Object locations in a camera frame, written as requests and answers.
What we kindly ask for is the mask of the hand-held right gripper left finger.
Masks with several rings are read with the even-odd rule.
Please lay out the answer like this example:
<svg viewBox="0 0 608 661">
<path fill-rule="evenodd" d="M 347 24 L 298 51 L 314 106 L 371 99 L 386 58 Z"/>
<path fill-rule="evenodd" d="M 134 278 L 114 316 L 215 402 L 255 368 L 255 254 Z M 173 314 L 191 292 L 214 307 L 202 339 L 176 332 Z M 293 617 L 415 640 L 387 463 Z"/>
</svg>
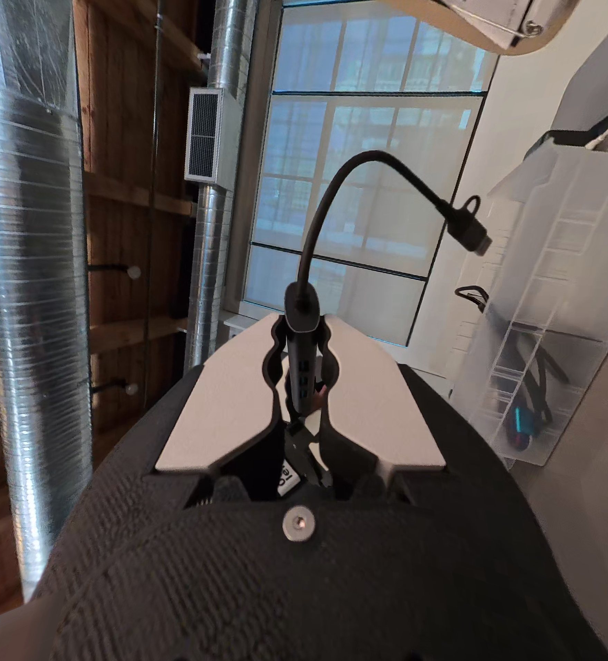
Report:
<svg viewBox="0 0 608 661">
<path fill-rule="evenodd" d="M 282 315 L 266 316 L 203 364 L 156 471 L 214 473 L 282 421 L 283 322 Z"/>
</svg>

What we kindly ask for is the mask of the large glass window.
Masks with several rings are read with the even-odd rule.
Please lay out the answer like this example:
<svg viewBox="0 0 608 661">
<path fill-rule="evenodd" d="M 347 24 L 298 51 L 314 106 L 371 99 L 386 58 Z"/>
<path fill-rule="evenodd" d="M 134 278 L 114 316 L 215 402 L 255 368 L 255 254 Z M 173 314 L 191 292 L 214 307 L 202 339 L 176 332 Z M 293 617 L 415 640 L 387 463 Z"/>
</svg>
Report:
<svg viewBox="0 0 608 661">
<path fill-rule="evenodd" d="M 316 208 L 350 157 L 389 152 L 454 201 L 498 62 L 380 1 L 280 1 L 258 39 L 267 52 L 227 290 L 252 318 L 283 310 Z M 407 346 L 442 234 L 443 218 L 405 179 L 361 165 L 316 244 L 322 313 Z"/>
</svg>

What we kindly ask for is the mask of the clear plastic bin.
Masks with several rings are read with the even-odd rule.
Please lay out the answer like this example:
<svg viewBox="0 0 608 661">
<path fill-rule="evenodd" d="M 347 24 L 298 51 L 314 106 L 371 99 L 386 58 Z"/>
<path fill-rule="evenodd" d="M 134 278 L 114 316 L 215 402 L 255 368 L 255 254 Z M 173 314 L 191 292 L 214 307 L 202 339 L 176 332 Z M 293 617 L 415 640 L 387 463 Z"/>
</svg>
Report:
<svg viewBox="0 0 608 661">
<path fill-rule="evenodd" d="M 490 193 L 503 245 L 458 289 L 451 404 L 507 464 L 544 466 L 608 355 L 608 153 L 548 140 Z"/>
</svg>

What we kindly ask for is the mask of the instruction sheet on stand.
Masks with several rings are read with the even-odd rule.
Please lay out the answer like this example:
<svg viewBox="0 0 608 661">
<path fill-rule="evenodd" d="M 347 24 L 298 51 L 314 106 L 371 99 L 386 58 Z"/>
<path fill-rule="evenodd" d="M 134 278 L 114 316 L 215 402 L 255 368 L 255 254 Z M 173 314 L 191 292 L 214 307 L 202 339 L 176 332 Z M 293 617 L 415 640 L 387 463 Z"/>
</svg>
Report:
<svg viewBox="0 0 608 661">
<path fill-rule="evenodd" d="M 545 47 L 579 1 L 385 1 L 391 8 L 497 55 Z"/>
</svg>

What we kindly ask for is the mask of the ceiling air vent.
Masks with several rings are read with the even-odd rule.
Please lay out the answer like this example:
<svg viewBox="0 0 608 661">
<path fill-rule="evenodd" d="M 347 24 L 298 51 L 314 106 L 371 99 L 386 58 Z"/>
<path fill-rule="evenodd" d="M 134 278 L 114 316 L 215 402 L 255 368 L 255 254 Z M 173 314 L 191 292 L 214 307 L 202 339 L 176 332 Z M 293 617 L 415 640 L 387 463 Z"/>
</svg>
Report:
<svg viewBox="0 0 608 661">
<path fill-rule="evenodd" d="M 190 88 L 184 164 L 187 181 L 220 186 L 223 109 L 222 90 Z"/>
</svg>

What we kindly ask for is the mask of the silver ventilation duct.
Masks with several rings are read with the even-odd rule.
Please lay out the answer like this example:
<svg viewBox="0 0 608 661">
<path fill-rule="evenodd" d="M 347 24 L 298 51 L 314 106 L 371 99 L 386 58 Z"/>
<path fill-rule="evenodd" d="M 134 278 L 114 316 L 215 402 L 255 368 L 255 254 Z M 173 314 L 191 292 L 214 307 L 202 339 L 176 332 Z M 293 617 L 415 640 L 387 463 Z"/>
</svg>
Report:
<svg viewBox="0 0 608 661">
<path fill-rule="evenodd" d="M 223 91 L 220 186 L 199 186 L 184 372 L 215 351 L 226 272 L 240 136 L 248 86 L 257 1 L 217 1 L 208 73 L 209 89 Z"/>
<path fill-rule="evenodd" d="M 92 477 L 71 1 L 0 1 L 0 431 L 24 601 Z"/>
</svg>

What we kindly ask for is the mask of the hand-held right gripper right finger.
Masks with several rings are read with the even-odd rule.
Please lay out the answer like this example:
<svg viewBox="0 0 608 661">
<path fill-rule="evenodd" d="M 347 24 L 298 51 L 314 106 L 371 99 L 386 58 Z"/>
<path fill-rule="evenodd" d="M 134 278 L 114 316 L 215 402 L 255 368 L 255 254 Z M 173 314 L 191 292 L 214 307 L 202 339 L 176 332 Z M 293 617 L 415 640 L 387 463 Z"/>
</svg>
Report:
<svg viewBox="0 0 608 661">
<path fill-rule="evenodd" d="M 445 459 L 391 355 L 336 316 L 326 315 L 324 323 L 327 389 L 318 439 L 332 475 L 444 469 Z"/>
</svg>

